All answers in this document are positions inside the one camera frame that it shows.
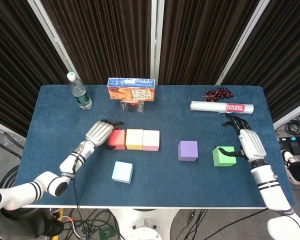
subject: bottle cap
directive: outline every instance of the bottle cap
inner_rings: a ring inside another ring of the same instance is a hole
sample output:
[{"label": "bottle cap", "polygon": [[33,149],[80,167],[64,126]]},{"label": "bottle cap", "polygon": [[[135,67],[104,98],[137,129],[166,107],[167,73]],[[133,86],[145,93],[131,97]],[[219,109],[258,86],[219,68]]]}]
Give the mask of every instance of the bottle cap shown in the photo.
[{"label": "bottle cap", "polygon": [[77,77],[73,71],[68,72],[66,77],[69,79],[70,82],[74,82],[77,79]]}]

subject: grapes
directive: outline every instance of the grapes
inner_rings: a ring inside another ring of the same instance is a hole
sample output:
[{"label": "grapes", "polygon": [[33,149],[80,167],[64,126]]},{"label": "grapes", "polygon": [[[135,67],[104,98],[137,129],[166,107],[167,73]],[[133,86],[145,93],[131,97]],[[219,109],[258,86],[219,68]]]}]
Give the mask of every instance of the grapes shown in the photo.
[{"label": "grapes", "polygon": [[216,90],[206,90],[203,98],[206,102],[217,102],[219,99],[233,98],[235,95],[228,88],[218,87]]}]

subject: plastic wrap roll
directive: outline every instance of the plastic wrap roll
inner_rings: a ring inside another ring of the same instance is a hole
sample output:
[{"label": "plastic wrap roll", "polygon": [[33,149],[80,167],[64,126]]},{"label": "plastic wrap roll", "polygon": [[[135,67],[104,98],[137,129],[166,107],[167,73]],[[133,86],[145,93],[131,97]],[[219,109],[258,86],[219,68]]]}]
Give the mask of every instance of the plastic wrap roll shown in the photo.
[{"label": "plastic wrap roll", "polygon": [[192,111],[217,113],[252,114],[254,112],[254,106],[252,104],[225,102],[191,101],[190,108]]}]

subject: water bottle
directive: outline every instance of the water bottle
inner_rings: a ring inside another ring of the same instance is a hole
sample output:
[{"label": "water bottle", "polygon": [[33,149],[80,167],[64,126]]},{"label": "water bottle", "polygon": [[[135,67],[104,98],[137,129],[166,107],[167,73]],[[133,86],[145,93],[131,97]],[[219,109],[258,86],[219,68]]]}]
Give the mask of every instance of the water bottle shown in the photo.
[{"label": "water bottle", "polygon": [[75,73],[72,71],[68,72],[66,77],[70,81],[71,92],[80,108],[83,110],[90,109],[92,107],[92,101],[82,81],[77,78]]}]

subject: black curtain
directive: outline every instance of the black curtain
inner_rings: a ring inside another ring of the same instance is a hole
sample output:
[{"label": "black curtain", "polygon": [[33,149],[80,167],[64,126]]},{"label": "black curtain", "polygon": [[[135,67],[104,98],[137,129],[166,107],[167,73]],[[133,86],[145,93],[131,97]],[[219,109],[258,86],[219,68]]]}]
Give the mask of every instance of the black curtain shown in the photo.
[{"label": "black curtain", "polygon": [[300,106],[300,0],[272,0],[222,84],[256,85],[273,121]]},{"label": "black curtain", "polygon": [[151,0],[42,0],[86,84],[150,76]]},{"label": "black curtain", "polygon": [[166,0],[159,84],[212,84],[258,0]]},{"label": "black curtain", "polygon": [[0,123],[26,136],[40,86],[66,74],[27,0],[0,0]]}]

